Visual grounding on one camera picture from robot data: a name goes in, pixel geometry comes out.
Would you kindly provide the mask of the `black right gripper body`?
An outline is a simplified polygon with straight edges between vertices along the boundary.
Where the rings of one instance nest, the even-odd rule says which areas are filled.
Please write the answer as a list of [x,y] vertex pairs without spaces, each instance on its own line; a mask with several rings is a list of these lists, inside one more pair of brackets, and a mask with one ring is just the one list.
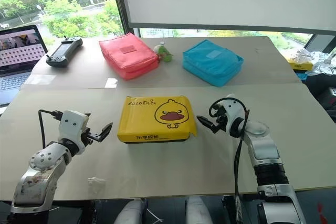
[[224,108],[219,108],[215,113],[217,128],[226,132],[226,126],[228,123],[228,117],[226,115],[226,110]]

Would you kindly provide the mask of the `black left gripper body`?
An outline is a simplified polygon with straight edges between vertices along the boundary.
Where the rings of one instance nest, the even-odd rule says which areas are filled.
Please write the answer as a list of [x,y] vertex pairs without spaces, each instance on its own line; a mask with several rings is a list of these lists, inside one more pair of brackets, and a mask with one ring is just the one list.
[[88,145],[91,145],[94,141],[94,138],[91,135],[90,130],[91,129],[89,127],[85,127],[85,129],[82,131],[80,135],[81,142],[83,143],[85,147]]

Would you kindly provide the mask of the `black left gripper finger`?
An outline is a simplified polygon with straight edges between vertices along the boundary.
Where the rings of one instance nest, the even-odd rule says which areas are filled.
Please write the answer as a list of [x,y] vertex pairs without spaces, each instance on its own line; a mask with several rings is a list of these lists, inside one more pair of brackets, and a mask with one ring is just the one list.
[[101,134],[88,133],[88,140],[89,140],[89,143],[92,143],[93,141],[102,142],[106,138],[106,136],[107,136],[106,133],[101,133]]
[[109,135],[112,126],[113,126],[112,122],[107,124],[101,131],[101,137],[106,137],[107,135]]

